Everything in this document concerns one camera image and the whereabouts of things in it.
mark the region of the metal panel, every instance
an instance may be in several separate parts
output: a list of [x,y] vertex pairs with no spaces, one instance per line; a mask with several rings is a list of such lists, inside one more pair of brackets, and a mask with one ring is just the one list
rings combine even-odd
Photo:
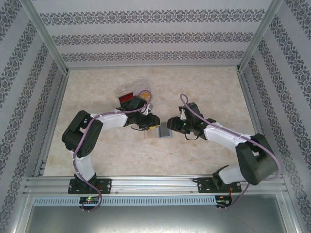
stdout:
[[[34,206],[78,206],[79,197],[37,197]],[[106,197],[101,206],[216,205],[215,196]]]
[[34,206],[28,233],[284,233],[275,195],[248,195],[227,211],[214,206]]

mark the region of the marble surface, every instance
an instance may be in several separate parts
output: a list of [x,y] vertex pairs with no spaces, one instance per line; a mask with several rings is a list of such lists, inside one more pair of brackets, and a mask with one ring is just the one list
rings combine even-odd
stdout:
[[[180,93],[195,102],[205,118],[241,133],[254,129],[234,67],[129,68],[71,71],[61,106],[44,176],[73,176],[71,154],[61,136],[80,110],[108,112],[119,106],[114,88],[140,77],[148,79],[153,113],[161,121],[178,116]],[[224,165],[236,165],[237,156],[223,146],[200,140],[145,138],[130,127],[101,133],[92,152],[97,175],[211,174]]]

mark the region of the aluminum frame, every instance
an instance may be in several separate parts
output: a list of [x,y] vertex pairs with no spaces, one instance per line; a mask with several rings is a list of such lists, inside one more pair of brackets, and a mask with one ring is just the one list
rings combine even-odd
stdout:
[[23,8],[27,12],[29,18],[37,29],[39,35],[41,36],[43,42],[46,44],[49,52],[51,53],[53,59],[56,61],[57,65],[61,68],[62,73],[66,74],[68,67],[65,64],[65,61],[59,52],[57,46],[55,45],[52,36],[49,34],[46,26],[44,25],[39,13],[37,12],[32,0],[21,0]]
[[251,42],[249,43],[241,61],[238,65],[239,70],[244,70],[247,66],[247,63],[251,59],[253,53],[255,52],[257,45],[261,41],[264,33],[266,32],[267,28],[269,27],[269,24],[271,23],[272,19],[274,18],[275,14],[277,13],[279,7],[283,3],[283,0],[272,0],[272,2],[269,5],[269,8],[267,9],[266,13],[263,16],[263,19],[260,22],[260,25],[258,26]]
[[[100,177],[112,179],[111,194],[104,197],[137,197],[137,196],[214,196],[228,195],[228,193],[198,193],[197,183],[192,181],[197,177],[210,177],[211,175],[187,176],[113,176]],[[36,197],[85,197],[88,195],[70,195],[67,193],[69,181],[72,177],[33,177],[28,178],[22,193],[21,202],[12,225],[13,233],[24,233],[31,215]],[[242,182],[244,189],[247,183]],[[288,233],[301,233],[298,219],[283,177],[274,181],[262,181],[256,186],[250,186],[245,195],[271,194],[275,195]]]
[[34,172],[35,177],[40,175],[40,172],[42,171],[43,161],[46,161],[48,158],[48,155],[49,155],[49,151],[50,151],[52,140],[53,140],[53,135],[54,135],[55,128],[56,128],[58,115],[59,115],[60,108],[61,108],[62,103],[63,103],[63,98],[65,95],[65,90],[66,90],[67,83],[68,83],[69,74],[70,74],[70,72],[66,72],[63,75],[64,77],[63,77],[61,87],[59,90],[59,95],[57,96],[56,105],[54,107],[54,110],[53,110],[53,113],[51,116],[52,120],[48,126],[48,134],[44,140],[44,144],[42,146],[42,152],[41,152],[40,157],[38,159],[37,167],[35,168],[35,172]]

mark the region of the black mounting bracket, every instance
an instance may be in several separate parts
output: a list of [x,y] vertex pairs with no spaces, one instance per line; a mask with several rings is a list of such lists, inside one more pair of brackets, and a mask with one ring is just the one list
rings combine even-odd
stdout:
[[[94,186],[98,188],[102,194],[110,194],[112,179],[97,178],[94,182]],[[68,194],[97,194],[97,191],[89,186],[81,186],[78,179],[71,179]]]
[[198,177],[192,179],[197,183],[199,193],[240,193],[242,192],[240,182],[225,184],[220,189],[213,183],[212,177]]

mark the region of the metal bar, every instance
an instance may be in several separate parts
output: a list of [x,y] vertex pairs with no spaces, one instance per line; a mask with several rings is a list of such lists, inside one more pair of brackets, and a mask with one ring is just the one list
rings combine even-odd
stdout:
[[53,135],[54,135],[54,131],[56,128],[56,123],[57,123],[57,119],[58,119],[58,115],[60,112],[60,108],[62,106],[62,102],[63,102],[63,98],[64,98],[64,94],[65,94],[65,90],[66,90],[66,86],[67,86],[67,82],[68,82],[68,78],[69,78],[69,73],[68,74],[64,74],[63,80],[62,80],[62,84],[60,87],[60,93],[57,96],[56,99],[56,106],[53,110],[52,116],[51,116],[51,122],[48,126],[48,133],[47,133],[47,137],[44,141],[43,144],[43,149],[42,152],[40,154],[39,160],[38,160],[38,164],[37,167],[35,168],[35,173],[34,176],[37,177],[39,175],[43,175],[43,171],[41,170],[41,166],[43,161],[46,161],[49,155],[49,151],[50,151],[50,147],[52,144],[52,140],[53,140]]
[[289,194],[276,195],[278,206],[284,221],[286,231],[288,233],[302,233],[301,227],[298,222],[291,198]]
[[9,229],[8,232],[25,233],[33,203],[34,198],[31,196],[21,198],[12,228]]
[[271,23],[272,19],[274,18],[275,14],[277,13],[279,7],[283,3],[283,0],[272,0],[269,8],[267,9],[265,15],[262,18],[262,21],[260,22],[260,25],[258,26],[251,42],[249,43],[242,59],[239,64],[239,70],[244,70],[247,66],[247,63],[251,59],[255,49],[257,48],[257,45],[259,44],[260,40],[262,39],[264,33],[266,32],[267,28],[269,27],[269,24]]
[[246,106],[247,106],[249,115],[251,117],[251,121],[252,121],[254,130],[255,130],[255,133],[262,134],[260,122],[259,122],[259,119],[258,119],[258,116],[256,113],[255,105],[252,101],[251,94],[250,94],[249,89],[248,89],[247,84],[246,84],[245,76],[244,76],[243,72],[240,72],[240,71],[237,72],[237,75],[238,75],[238,78],[240,81],[241,89],[242,89],[242,92],[244,95],[244,99],[246,102]]
[[[193,176],[119,176],[99,177],[112,179],[111,194],[107,196],[181,196],[181,195],[206,195],[199,194],[197,184],[192,178],[211,177],[210,175]],[[69,181],[72,177],[36,177],[28,178],[24,195],[31,196],[71,196],[67,193]],[[242,189],[247,183],[242,182]],[[287,193],[287,188],[282,177],[274,181],[262,181],[259,185],[250,186],[249,194],[279,194]],[[210,193],[208,195],[227,195],[228,193]]]
[[174,67],[174,68],[200,68],[200,67],[235,67],[236,65],[132,65],[132,66],[106,66],[106,67],[70,67],[69,70],[92,70],[92,69],[129,69],[129,68],[134,68],[134,69],[146,69],[146,68],[169,68],[169,67]]
[[68,68],[65,64],[65,61],[60,52],[58,51],[35,6],[33,5],[32,0],[21,0],[20,2],[25,11],[27,12],[29,18],[31,19],[32,23],[34,24],[35,28],[37,29],[38,33],[40,34],[43,42],[47,46],[49,52],[52,54],[57,65],[61,68],[62,73],[66,73]]

